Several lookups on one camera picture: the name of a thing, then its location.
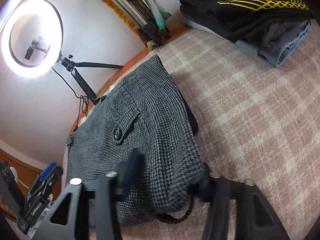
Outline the grey houndstooth pants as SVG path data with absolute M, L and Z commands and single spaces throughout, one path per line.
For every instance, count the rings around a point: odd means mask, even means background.
M 124 202 L 119 224 L 152 221 L 179 211 L 203 172 L 187 110 L 161 59 L 153 56 L 99 99 L 67 139 L 67 179 L 95 180 L 126 161 L 133 149 L 145 164 Z

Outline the brown wooden door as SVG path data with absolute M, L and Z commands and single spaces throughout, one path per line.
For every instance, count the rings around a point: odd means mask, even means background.
M 17 185 L 23 192 L 23 194 L 26 194 L 28 191 L 25 186 L 30 186 L 35 178 L 42 172 L 42 170 L 18 160 L 2 149 L 0 149 L 0 159 L 1 162 L 7 161 L 10 166 L 13 166 L 16 169 L 18 179 L 21 181 L 18 181 Z M 16 222 L 15 214 L 13 213 L 12 209 L 9 207 L 3 196 L 1 196 L 1 211 L 6 218 L 13 222 Z

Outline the folded blue jeans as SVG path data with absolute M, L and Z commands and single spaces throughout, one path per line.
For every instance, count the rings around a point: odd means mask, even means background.
M 306 17 L 244 18 L 220 22 L 215 17 L 182 16 L 181 22 L 219 36 L 279 68 L 300 45 L 311 28 Z

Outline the folded silver tripod stand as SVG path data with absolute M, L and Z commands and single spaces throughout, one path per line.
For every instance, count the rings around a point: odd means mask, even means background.
M 156 20 L 146 3 L 142 0 L 102 0 L 110 6 L 124 23 L 134 32 L 145 46 L 154 42 L 163 43 L 165 31 L 160 31 Z

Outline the black garment yellow stripes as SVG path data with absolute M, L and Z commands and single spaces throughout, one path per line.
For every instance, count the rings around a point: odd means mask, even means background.
M 235 43 L 273 23 L 313 19 L 303 0 L 180 0 L 182 15 Z

